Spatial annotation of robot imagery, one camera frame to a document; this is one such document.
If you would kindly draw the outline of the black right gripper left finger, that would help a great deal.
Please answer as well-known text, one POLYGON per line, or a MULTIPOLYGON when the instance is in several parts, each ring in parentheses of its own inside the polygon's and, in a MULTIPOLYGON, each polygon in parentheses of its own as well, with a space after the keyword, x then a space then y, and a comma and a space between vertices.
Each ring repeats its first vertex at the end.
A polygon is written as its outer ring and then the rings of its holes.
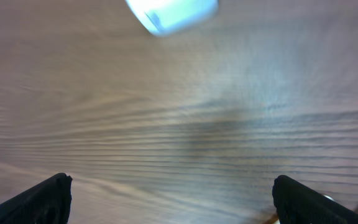
POLYGON ((57 173, 0 204, 0 224, 67 224, 72 178, 57 173))

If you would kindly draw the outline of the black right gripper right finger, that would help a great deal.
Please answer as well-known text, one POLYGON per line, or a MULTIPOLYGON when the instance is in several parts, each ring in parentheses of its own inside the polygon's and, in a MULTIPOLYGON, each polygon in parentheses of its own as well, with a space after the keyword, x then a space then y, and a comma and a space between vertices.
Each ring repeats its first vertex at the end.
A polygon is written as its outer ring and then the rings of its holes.
POLYGON ((358 224, 358 213, 286 175, 274 180, 272 196, 279 224, 358 224))

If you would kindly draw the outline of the white barcode scanner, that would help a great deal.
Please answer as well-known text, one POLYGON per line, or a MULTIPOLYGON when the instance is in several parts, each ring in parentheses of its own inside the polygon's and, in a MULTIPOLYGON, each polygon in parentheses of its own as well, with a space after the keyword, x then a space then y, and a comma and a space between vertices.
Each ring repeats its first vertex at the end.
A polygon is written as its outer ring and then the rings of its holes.
POLYGON ((126 0, 139 22, 154 36, 166 36, 212 17, 218 0, 126 0))

